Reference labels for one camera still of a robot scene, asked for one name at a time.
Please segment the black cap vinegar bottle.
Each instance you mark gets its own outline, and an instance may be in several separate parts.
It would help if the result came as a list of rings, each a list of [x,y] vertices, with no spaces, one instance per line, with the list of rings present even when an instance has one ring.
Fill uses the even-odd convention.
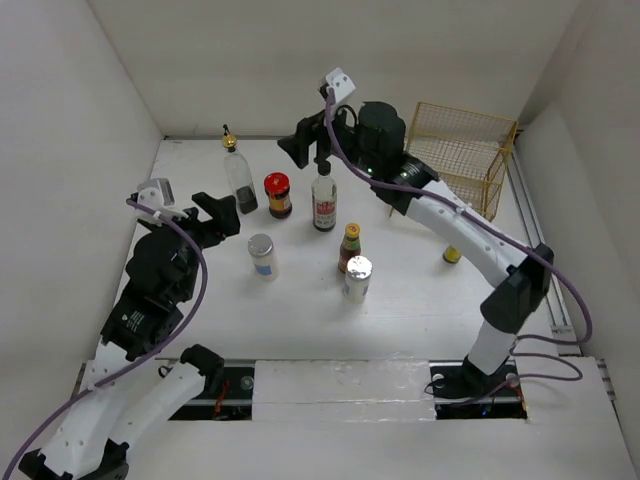
[[[312,223],[321,231],[328,232],[336,225],[337,185],[331,176],[331,164],[325,160],[317,166],[318,176],[311,186]]]

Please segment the clear oil bottle gold spout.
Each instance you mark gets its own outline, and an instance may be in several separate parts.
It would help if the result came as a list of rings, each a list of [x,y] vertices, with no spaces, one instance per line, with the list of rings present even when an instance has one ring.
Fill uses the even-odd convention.
[[[253,178],[246,158],[240,153],[236,137],[227,124],[223,125],[222,145],[227,151],[224,168],[230,188],[237,200],[242,214],[248,214],[258,208]]]

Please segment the red lid chili sauce jar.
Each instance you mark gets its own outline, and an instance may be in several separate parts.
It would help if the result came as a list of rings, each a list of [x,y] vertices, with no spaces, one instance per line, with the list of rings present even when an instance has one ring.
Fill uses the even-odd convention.
[[[270,173],[264,179],[264,189],[270,214],[276,219],[287,218],[292,212],[289,177],[281,172]]]

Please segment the silver lid shaker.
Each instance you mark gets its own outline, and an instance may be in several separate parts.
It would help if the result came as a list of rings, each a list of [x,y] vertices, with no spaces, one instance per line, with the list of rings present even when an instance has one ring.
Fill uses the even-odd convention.
[[[373,265],[362,255],[352,257],[346,265],[343,294],[353,303],[362,303],[367,295]]]
[[[264,233],[253,235],[248,240],[247,250],[257,275],[265,281],[275,280],[279,270],[271,237]]]

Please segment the yellow cap sauce bottle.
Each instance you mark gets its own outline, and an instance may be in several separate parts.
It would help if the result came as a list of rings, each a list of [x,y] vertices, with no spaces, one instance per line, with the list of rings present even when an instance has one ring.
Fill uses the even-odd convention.
[[[359,256],[360,253],[360,226],[357,223],[348,223],[345,226],[343,240],[339,249],[339,270],[345,272],[348,261],[355,256]]]

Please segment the small yellow oil bottle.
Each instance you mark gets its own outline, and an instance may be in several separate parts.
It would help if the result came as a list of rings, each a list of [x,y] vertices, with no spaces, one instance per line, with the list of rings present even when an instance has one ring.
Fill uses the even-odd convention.
[[[443,259],[450,264],[457,264],[462,258],[462,254],[453,246],[449,245],[443,252]]]

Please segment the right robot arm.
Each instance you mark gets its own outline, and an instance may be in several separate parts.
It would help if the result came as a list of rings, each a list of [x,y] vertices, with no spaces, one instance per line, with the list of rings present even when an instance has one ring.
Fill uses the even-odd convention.
[[[462,364],[434,378],[434,396],[458,400],[491,394],[506,379],[506,362],[517,335],[549,290],[553,251],[538,245],[531,254],[460,200],[438,173],[409,154],[406,124],[391,105],[348,105],[300,120],[279,147],[296,166],[316,164],[331,155],[363,173],[371,190],[401,215],[429,228],[457,248],[492,286],[482,302],[483,322]]]

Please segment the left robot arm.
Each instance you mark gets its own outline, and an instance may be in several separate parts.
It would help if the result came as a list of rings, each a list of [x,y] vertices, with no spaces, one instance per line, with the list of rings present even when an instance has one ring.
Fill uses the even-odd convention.
[[[145,436],[169,420],[189,400],[212,396],[224,385],[224,360],[196,344],[187,348],[163,379],[133,407],[134,369],[158,355],[190,323],[201,305],[208,269],[203,256],[240,231],[233,196],[193,195],[194,207],[172,210],[140,190],[128,205],[146,214],[148,229],[126,265],[129,277],[101,332],[76,396],[51,419],[62,417],[41,449],[23,445],[12,460],[30,479],[123,479],[129,459]]]

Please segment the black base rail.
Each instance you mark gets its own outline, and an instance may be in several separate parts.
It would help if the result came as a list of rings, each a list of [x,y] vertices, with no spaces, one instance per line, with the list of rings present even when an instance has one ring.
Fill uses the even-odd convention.
[[[220,386],[173,417],[341,423],[526,419],[518,387],[504,387],[471,405],[446,398],[455,366],[409,359],[228,362]]]

